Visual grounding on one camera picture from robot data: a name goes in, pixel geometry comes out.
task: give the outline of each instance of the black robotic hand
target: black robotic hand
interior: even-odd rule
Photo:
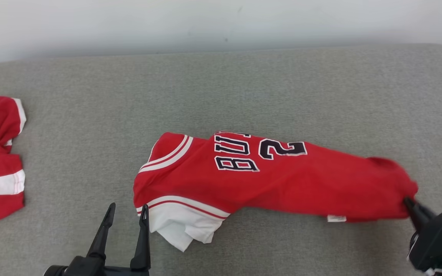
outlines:
[[[428,276],[442,276],[442,213],[435,215],[409,198],[404,204],[416,229],[407,259]]]
[[[151,257],[149,250],[149,212],[148,206],[142,206],[139,220],[140,233],[137,239],[135,255],[130,260],[130,267],[105,266],[105,245],[109,228],[114,222],[115,203],[110,204],[100,228],[91,243],[86,257],[76,256],[69,266],[51,266],[44,276],[149,276]]]

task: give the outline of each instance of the white trim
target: white trim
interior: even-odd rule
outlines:
[[[19,194],[25,188],[25,173],[23,170],[14,174],[0,176],[0,195]]]
[[[23,110],[23,105],[21,105],[20,99],[15,99],[15,98],[12,99],[15,101],[16,107],[18,108],[18,116],[20,117],[20,132],[18,134],[20,134],[21,131],[23,131],[23,126],[25,125],[26,122],[25,111]]]
[[[168,158],[170,158],[172,155],[174,155],[175,153],[177,153],[181,148],[182,148],[182,146],[184,145],[184,143],[186,142],[186,140],[187,140],[187,135],[184,135],[184,139],[182,140],[182,142],[178,145],[178,147],[177,148],[175,148],[172,152],[170,152],[169,154],[167,154],[167,155],[165,155],[165,156],[163,156],[163,157],[161,157],[161,158],[158,158],[158,159],[156,159],[156,160],[153,160],[153,161],[148,161],[146,164],[144,164],[144,165],[142,165],[141,166],[141,168],[139,169],[139,171],[141,171],[141,169],[143,168],[143,167],[145,167],[145,166],[149,166],[149,165],[152,165],[152,164],[156,164],[156,163],[158,163],[158,162],[161,162],[161,161],[163,161],[163,160],[165,160],[165,159],[168,159]],[[151,148],[151,154],[149,155],[149,159],[151,159],[151,155],[153,154],[153,149],[154,149],[154,147],[156,146],[156,144],[158,143],[158,141],[156,141],[156,143],[153,145],[153,148]]]
[[[165,203],[161,203],[158,205],[153,206],[153,208],[149,209],[149,213],[151,213],[151,210],[155,210],[155,212],[157,212],[158,210],[164,210],[166,208],[173,208],[173,209],[186,209],[189,210],[190,212],[196,213],[198,215],[202,215],[203,217],[209,218],[210,220],[219,220],[220,222],[223,222],[224,220],[226,220],[228,218],[228,216],[226,216],[225,218],[218,218],[218,217],[214,217],[212,215],[209,215],[208,213],[199,211],[195,208],[190,208],[189,206],[186,206],[184,204],[180,204],[180,203],[176,203],[176,202],[165,202]],[[140,217],[141,216],[141,209],[142,208],[138,208],[139,211],[137,213],[137,216]]]
[[[160,162],[160,163],[157,163],[157,164],[155,164],[155,163],[156,163],[159,159],[144,164],[144,165],[141,167],[141,169],[139,170],[139,173],[142,173],[142,172],[144,172],[144,171],[154,171],[154,170],[156,170],[156,169],[165,168],[165,167],[170,166],[171,164],[175,163],[177,160],[179,160],[182,156],[185,155],[185,153],[187,152],[187,150],[189,149],[189,147],[190,147],[191,144],[192,144],[192,140],[193,140],[193,137],[190,137],[190,136],[189,136],[189,138],[187,139],[187,142],[185,143],[185,145],[182,147],[182,149],[181,149],[177,154],[173,155],[173,153],[174,153],[175,151],[170,152],[170,154],[168,154],[168,157],[170,157],[171,155],[173,155],[173,157],[171,157],[170,159],[167,159],[166,161],[163,161],[163,162]]]
[[[188,204],[190,206],[194,206],[196,208],[199,208],[199,209],[202,209],[204,211],[207,211],[207,212],[209,212],[209,213],[211,213],[213,215],[219,215],[220,217],[224,217],[224,218],[227,218],[229,215],[231,215],[230,213],[227,213],[227,212],[225,212],[223,210],[219,210],[218,208],[215,208],[213,206],[204,204],[202,202],[199,202],[199,201],[196,201],[196,200],[193,200],[193,199],[188,199],[186,197],[176,196],[176,195],[174,195],[174,196],[173,195],[172,196],[171,195],[167,195],[167,196],[158,197],[157,199],[153,199],[152,201],[148,202],[147,204],[148,204],[148,206],[153,206],[154,204],[160,203],[162,201],[179,201],[179,202]],[[175,202],[162,203],[161,205],[163,205],[163,204],[175,204],[175,205],[181,205],[181,206],[185,206],[185,207],[189,208],[189,206],[186,206],[186,205],[183,205],[183,204],[179,204],[179,203],[175,203]],[[136,208],[137,212],[141,212],[141,210],[142,210],[142,206],[140,208]],[[201,212],[201,211],[198,211],[198,210],[195,210],[195,211],[203,213],[205,215],[208,215],[207,213],[204,213],[204,212]]]
[[[147,162],[147,163],[151,162],[151,155],[153,155],[153,149],[155,148],[156,143],[158,143],[158,141],[159,141],[159,139],[156,140],[156,142],[154,143],[153,147],[151,148],[151,152],[149,153],[149,157],[148,157],[148,162]]]

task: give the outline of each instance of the gray cushion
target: gray cushion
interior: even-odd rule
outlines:
[[[165,131],[306,140],[402,164],[442,212],[442,46],[390,45],[38,59],[0,64],[0,95],[28,121],[14,139],[26,207],[0,220],[0,276],[86,254],[117,203],[107,264],[139,232],[132,185]],[[411,275],[408,220],[327,223],[245,208],[181,253],[151,235],[153,276]]]

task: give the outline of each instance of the jersey number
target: jersey number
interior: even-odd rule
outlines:
[[[274,160],[274,154],[270,153],[270,149],[274,149],[277,155],[298,156],[307,154],[307,149],[303,142],[287,143],[287,147],[287,149],[283,148],[279,141],[263,139],[259,143],[258,154],[267,160]]]
[[[247,134],[235,134],[248,138],[251,137]],[[274,160],[273,153],[281,156],[307,155],[307,149],[304,142],[285,144],[286,146],[283,146],[279,141],[263,139],[258,145],[258,155],[267,160]],[[247,141],[214,135],[214,151],[247,156],[250,155],[250,146]],[[216,156],[214,160],[216,161],[216,166],[220,171],[259,171],[255,161],[249,158]]]

